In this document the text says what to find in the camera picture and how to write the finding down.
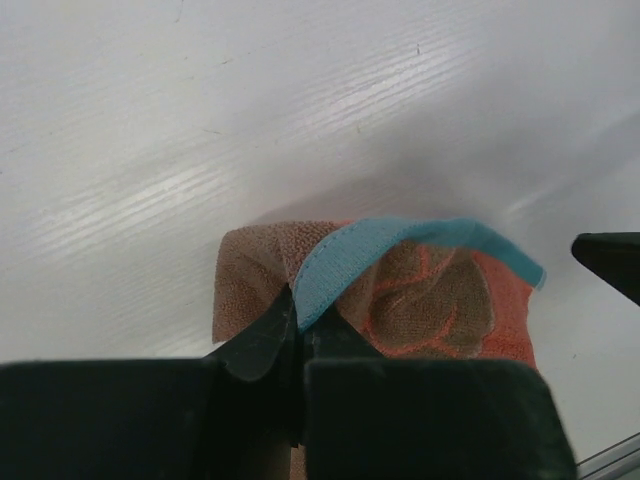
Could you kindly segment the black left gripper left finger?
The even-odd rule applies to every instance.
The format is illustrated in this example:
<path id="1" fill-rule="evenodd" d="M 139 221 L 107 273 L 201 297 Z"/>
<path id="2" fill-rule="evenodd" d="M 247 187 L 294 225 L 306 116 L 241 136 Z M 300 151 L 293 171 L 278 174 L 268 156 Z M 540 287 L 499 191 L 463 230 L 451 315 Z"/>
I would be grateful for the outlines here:
<path id="1" fill-rule="evenodd" d="M 5 479 L 286 479 L 297 327 L 283 289 L 202 358 L 1 367 Z"/>

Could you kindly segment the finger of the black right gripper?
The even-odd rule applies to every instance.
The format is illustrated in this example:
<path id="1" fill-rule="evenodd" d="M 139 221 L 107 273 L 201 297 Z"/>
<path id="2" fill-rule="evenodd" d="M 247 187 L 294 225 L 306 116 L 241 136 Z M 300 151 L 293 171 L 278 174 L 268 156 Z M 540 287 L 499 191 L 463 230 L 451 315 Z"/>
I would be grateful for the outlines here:
<path id="1" fill-rule="evenodd" d="M 571 253 L 581 265 L 639 305 L 639 232 L 582 233 L 572 243 Z"/>

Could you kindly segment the brown orange bear towel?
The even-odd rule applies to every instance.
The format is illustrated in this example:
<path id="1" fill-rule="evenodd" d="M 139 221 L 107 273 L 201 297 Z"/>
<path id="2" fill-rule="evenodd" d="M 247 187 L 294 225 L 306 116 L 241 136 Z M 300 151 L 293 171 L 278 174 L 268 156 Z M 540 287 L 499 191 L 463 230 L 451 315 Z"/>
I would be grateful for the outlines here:
<path id="1" fill-rule="evenodd" d="M 227 233 L 219 248 L 219 347 L 289 289 L 295 309 L 290 475 L 306 472 L 305 331 L 335 310 L 383 357 L 511 360 L 536 370 L 528 304 L 543 269 L 473 220 L 293 221 Z"/>

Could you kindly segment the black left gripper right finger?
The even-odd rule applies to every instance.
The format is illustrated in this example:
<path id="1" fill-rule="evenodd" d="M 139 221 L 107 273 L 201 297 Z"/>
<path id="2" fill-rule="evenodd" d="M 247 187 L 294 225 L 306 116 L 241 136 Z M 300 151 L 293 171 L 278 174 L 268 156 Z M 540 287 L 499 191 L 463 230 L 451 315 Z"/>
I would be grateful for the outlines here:
<path id="1" fill-rule="evenodd" d="M 304 333 L 311 479 L 574 479 L 549 387 L 511 360 L 383 357 L 335 310 Z"/>

